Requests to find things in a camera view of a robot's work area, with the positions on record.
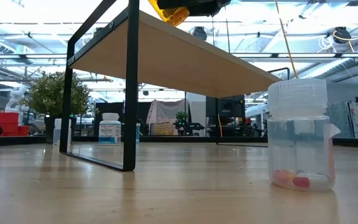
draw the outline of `clear bottle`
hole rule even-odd
[[[53,147],[60,146],[60,133],[62,132],[62,119],[55,119],[55,128],[53,129]],[[71,146],[71,119],[68,120],[67,147]]]
[[[121,122],[117,113],[103,113],[99,123],[99,145],[119,146],[121,143]]]
[[[329,190],[335,183],[332,137],[337,127],[324,115],[325,80],[296,79],[268,88],[270,180],[297,190]]]

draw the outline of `shelf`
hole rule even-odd
[[[70,68],[125,78],[127,24],[126,9],[69,59]],[[138,82],[222,98],[280,80],[140,11]]]

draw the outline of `red container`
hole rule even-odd
[[[18,136],[18,120],[18,113],[0,113],[0,127],[4,131],[2,136]]]
[[[18,136],[28,136],[29,135],[29,127],[28,126],[19,126],[17,129],[17,135]]]

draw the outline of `white pill bottle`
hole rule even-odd
[[[103,113],[99,124],[99,145],[119,146],[121,143],[121,122],[117,113]]]
[[[340,133],[324,115],[325,80],[296,79],[268,88],[270,180],[289,189],[322,191],[335,183],[332,137]]]

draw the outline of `pink object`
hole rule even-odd
[[[310,180],[307,177],[295,177],[292,182],[297,187],[310,187]]]

